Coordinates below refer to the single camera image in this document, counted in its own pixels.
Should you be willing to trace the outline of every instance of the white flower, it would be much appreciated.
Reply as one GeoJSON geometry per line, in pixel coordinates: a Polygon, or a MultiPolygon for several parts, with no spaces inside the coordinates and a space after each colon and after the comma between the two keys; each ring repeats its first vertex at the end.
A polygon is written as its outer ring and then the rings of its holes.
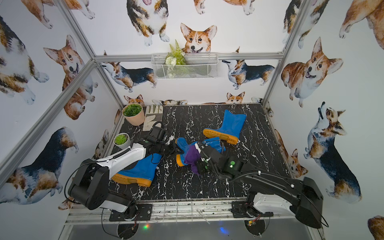
{"type": "Polygon", "coordinates": [[[171,57],[171,56],[167,57],[167,58],[166,58],[166,65],[173,65],[173,64],[172,64],[172,63],[173,63],[173,60],[176,61],[176,58],[171,57]]]}

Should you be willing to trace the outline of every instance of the wall basket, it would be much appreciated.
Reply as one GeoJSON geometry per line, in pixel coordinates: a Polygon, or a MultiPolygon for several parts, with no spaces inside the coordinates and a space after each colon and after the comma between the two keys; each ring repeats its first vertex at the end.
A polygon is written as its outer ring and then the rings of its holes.
{"type": "Polygon", "coordinates": [[[217,77],[217,53],[189,53],[187,65],[165,65],[167,53],[152,54],[151,64],[157,79],[202,79],[217,77]]]}

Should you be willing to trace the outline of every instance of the black marble table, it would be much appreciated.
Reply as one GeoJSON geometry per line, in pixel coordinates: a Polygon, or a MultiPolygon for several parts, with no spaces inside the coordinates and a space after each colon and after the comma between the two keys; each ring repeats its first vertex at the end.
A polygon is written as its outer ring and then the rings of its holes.
{"type": "MultiPolygon", "coordinates": [[[[253,165],[269,172],[289,177],[288,169],[273,137],[267,117],[260,104],[223,104],[195,106],[164,106],[163,123],[165,128],[177,137],[184,137],[188,143],[206,139],[203,129],[217,129],[221,126],[224,110],[234,114],[246,114],[247,119],[240,133],[237,145],[225,143],[227,154],[245,159],[253,165]]],[[[126,120],[120,129],[137,140],[148,135],[141,126],[132,126],[126,120]]],[[[112,153],[119,151],[114,147],[112,153]]],[[[155,178],[150,187],[137,184],[117,184],[113,180],[110,189],[125,193],[136,200],[169,199],[211,199],[228,197],[246,197],[249,184],[233,183],[227,185],[213,174],[196,175],[189,166],[179,167],[175,154],[158,164],[155,178]]]]}

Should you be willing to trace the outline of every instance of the succulent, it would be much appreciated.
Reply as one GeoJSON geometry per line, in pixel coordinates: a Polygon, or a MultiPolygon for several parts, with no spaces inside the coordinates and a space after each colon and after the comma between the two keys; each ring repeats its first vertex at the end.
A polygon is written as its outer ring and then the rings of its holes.
{"type": "Polygon", "coordinates": [[[141,112],[140,104],[131,104],[124,110],[124,116],[133,117],[138,115],[141,112]]]}
{"type": "Polygon", "coordinates": [[[119,135],[115,139],[116,145],[122,145],[127,141],[127,137],[125,135],[119,135]]]}

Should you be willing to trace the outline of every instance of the corgi illustration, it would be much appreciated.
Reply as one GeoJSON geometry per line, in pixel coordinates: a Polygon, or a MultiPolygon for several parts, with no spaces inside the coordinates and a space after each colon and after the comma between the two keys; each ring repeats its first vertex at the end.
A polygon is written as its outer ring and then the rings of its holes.
{"type": "Polygon", "coordinates": [[[289,170],[292,172],[295,178],[301,177],[308,173],[308,170],[301,166],[297,158],[297,148],[293,151],[292,155],[289,156],[287,150],[285,149],[283,140],[281,139],[280,133],[275,129],[275,133],[278,140],[278,145],[280,151],[284,154],[285,159],[288,161],[289,170]]]}
{"type": "Polygon", "coordinates": [[[152,88],[156,87],[157,83],[152,68],[125,69],[120,65],[120,62],[102,63],[101,65],[117,84],[124,86],[125,89],[129,89],[130,93],[133,92],[133,86],[146,81],[150,81],[153,84],[152,88]]]}
{"type": "Polygon", "coordinates": [[[242,103],[243,98],[244,98],[245,92],[240,93],[237,96],[234,96],[230,93],[227,93],[227,101],[223,103],[203,103],[203,105],[208,105],[208,104],[236,104],[236,103],[242,103]]]}
{"type": "Polygon", "coordinates": [[[384,240],[384,217],[378,215],[368,219],[368,228],[375,240],[384,240]]]}
{"type": "MultiPolygon", "coordinates": [[[[48,6],[55,6],[53,0],[22,0],[28,11],[30,11],[37,19],[44,24],[47,28],[51,29],[53,26],[49,23],[49,19],[44,14],[44,4],[48,6]]],[[[88,8],[89,0],[65,0],[69,9],[80,10],[84,16],[93,19],[95,14],[88,8]]]]}
{"type": "Polygon", "coordinates": [[[132,25],[140,36],[145,37],[146,46],[152,45],[154,34],[159,34],[162,41],[169,42],[166,35],[167,0],[127,0],[127,10],[132,25]]]}
{"type": "MultiPolygon", "coordinates": [[[[70,200],[74,201],[74,198],[73,198],[73,197],[68,196],[68,198],[69,198],[70,200]]],[[[64,200],[64,201],[63,201],[57,208],[58,208],[59,210],[71,209],[73,204],[74,204],[73,202],[70,202],[70,201],[68,201],[67,199],[65,199],[65,200],[64,200]]]]}
{"type": "Polygon", "coordinates": [[[143,96],[141,94],[139,96],[137,96],[137,98],[130,98],[128,96],[124,96],[124,99],[127,100],[128,104],[138,103],[138,104],[144,106],[144,100],[143,100],[143,96]]]}
{"type": "Polygon", "coordinates": [[[269,105],[269,102],[266,103],[265,110],[267,111],[268,116],[273,117],[274,113],[273,113],[273,111],[271,109],[271,106],[269,105]]]}
{"type": "Polygon", "coordinates": [[[303,100],[309,97],[323,82],[328,74],[341,68],[341,58],[329,59],[323,53],[320,37],[317,39],[311,59],[307,63],[290,63],[281,73],[281,79],[285,86],[291,89],[289,98],[299,98],[299,105],[303,107],[303,100]]]}
{"type": "Polygon", "coordinates": [[[300,30],[300,38],[299,38],[299,48],[302,49],[304,46],[304,38],[308,33],[311,31],[311,29],[316,25],[316,23],[319,21],[321,15],[324,12],[325,7],[327,6],[329,0],[313,0],[311,9],[310,9],[310,15],[306,18],[304,21],[304,24],[300,30]]]}
{"type": "MultiPolygon", "coordinates": [[[[254,7],[252,6],[252,4],[255,0],[224,0],[224,1],[226,1],[227,3],[229,3],[231,5],[242,6],[245,15],[250,15],[255,10],[254,7]]],[[[194,2],[195,2],[196,11],[199,14],[205,13],[205,11],[204,11],[205,0],[194,0],[194,2]]]]}
{"type": "Polygon", "coordinates": [[[187,105],[188,104],[188,101],[187,100],[180,100],[180,101],[176,101],[176,100],[165,100],[165,101],[161,101],[161,100],[155,100],[153,99],[152,102],[156,105],[165,105],[165,106],[173,106],[173,105],[187,105]]]}
{"type": "Polygon", "coordinates": [[[54,132],[47,145],[28,166],[18,167],[0,189],[0,204],[13,202],[20,205],[33,204],[56,190],[61,193],[63,186],[58,179],[68,148],[79,151],[73,132],[62,127],[54,132]]]}
{"type": "Polygon", "coordinates": [[[121,110],[118,109],[118,111],[116,112],[116,116],[115,116],[115,122],[114,122],[115,125],[116,125],[116,123],[119,122],[120,116],[121,116],[121,110]]]}
{"type": "Polygon", "coordinates": [[[20,93],[24,101],[31,105],[36,96],[29,89],[28,81],[34,77],[40,83],[45,83],[49,77],[36,69],[24,43],[1,16],[0,39],[0,91],[10,98],[20,93]]]}
{"type": "Polygon", "coordinates": [[[313,158],[334,181],[333,192],[326,189],[330,197],[353,203],[362,199],[359,182],[334,146],[337,134],[347,134],[338,120],[343,112],[345,110],[336,111],[327,108],[325,102],[322,103],[318,108],[319,121],[308,135],[308,148],[305,148],[304,157],[313,158]]]}
{"type": "Polygon", "coordinates": [[[104,131],[103,138],[101,139],[101,141],[99,142],[99,144],[97,145],[97,147],[95,149],[95,154],[92,157],[93,160],[98,160],[101,158],[101,155],[104,152],[105,145],[108,142],[108,139],[109,139],[109,132],[108,132],[108,129],[106,129],[104,131]]]}
{"type": "Polygon", "coordinates": [[[367,18],[368,27],[373,29],[377,43],[384,49],[384,1],[383,0],[354,0],[340,28],[340,38],[345,38],[353,24],[367,18]]]}
{"type": "Polygon", "coordinates": [[[287,10],[285,11],[283,33],[286,32],[288,35],[286,36],[286,38],[284,38],[283,43],[286,43],[286,41],[288,40],[289,34],[292,31],[293,24],[296,21],[296,16],[299,12],[300,5],[301,0],[292,0],[291,3],[288,5],[287,10]]]}
{"type": "MultiPolygon", "coordinates": [[[[63,90],[72,82],[79,71],[84,67],[84,62],[76,52],[76,45],[71,35],[67,35],[66,45],[59,50],[44,48],[45,53],[55,62],[63,66],[65,78],[63,82],[63,90]]],[[[76,93],[64,106],[64,110],[68,117],[76,120],[80,114],[84,112],[84,104],[87,100],[93,102],[95,96],[92,96],[93,88],[96,88],[98,83],[92,81],[92,78],[87,77],[83,85],[77,89],[76,93]]]]}
{"type": "Polygon", "coordinates": [[[263,102],[263,99],[262,98],[257,98],[257,97],[252,97],[251,98],[251,101],[253,103],[262,103],[263,102]]]}
{"type": "Polygon", "coordinates": [[[234,83],[235,89],[240,85],[253,80],[262,79],[261,86],[266,84],[272,77],[275,67],[271,65],[248,66],[245,60],[222,60],[228,65],[228,79],[234,83]]]}
{"type": "Polygon", "coordinates": [[[187,40],[183,51],[185,53],[209,53],[211,41],[217,33],[217,26],[212,25],[205,31],[194,31],[184,23],[180,24],[181,32],[187,40]]]}

